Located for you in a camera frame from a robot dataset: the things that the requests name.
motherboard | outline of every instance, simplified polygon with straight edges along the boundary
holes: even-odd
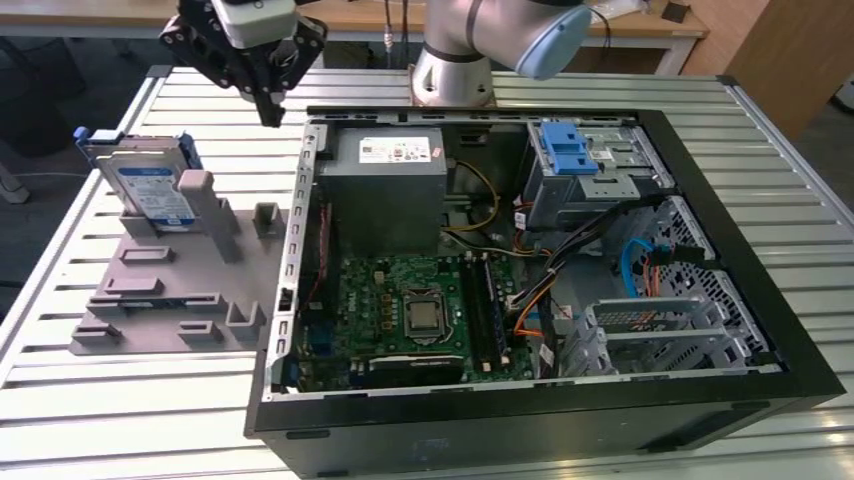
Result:
[[[308,327],[309,390],[532,378],[504,333],[507,257],[347,258],[339,285],[334,322]]]

ram slot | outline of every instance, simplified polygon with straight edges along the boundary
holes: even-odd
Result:
[[[487,284],[486,264],[480,259],[460,262],[463,304],[468,323],[472,362],[482,372],[491,372],[500,364],[500,352],[494,333],[492,305]]]
[[[507,366],[510,364],[510,358],[507,357],[507,337],[504,336],[504,313],[502,309],[502,302],[498,300],[498,290],[495,287],[495,279],[492,278],[490,261],[482,260],[482,262],[486,288],[490,293],[488,315],[490,321],[492,322],[492,338],[495,339],[500,364],[502,366]]]

power supply label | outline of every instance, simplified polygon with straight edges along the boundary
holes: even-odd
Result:
[[[359,142],[359,163],[428,163],[427,137],[366,137]]]
[[[168,168],[119,168],[125,192],[145,217],[163,231],[185,231],[196,220],[187,199],[177,191],[177,179]]]

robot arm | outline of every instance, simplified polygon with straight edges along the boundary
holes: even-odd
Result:
[[[316,0],[179,0],[160,41],[223,88],[281,125],[284,92],[325,46],[327,26],[296,6]],[[490,59],[538,80],[567,65],[590,26],[583,0],[428,0],[424,50],[412,74],[416,103],[494,100]]]
[[[179,0],[160,42],[221,88],[237,87],[261,124],[281,126],[284,92],[325,46],[327,26],[293,0]]]
[[[491,103],[490,60],[536,80],[554,77],[578,52],[590,19],[583,0],[428,0],[412,74],[418,103]]]

motherboard chip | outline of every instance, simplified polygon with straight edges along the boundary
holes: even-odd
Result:
[[[439,289],[411,289],[403,297],[404,333],[427,344],[446,334],[444,295]]]
[[[412,330],[439,328],[439,304],[436,302],[410,303],[410,327]]]

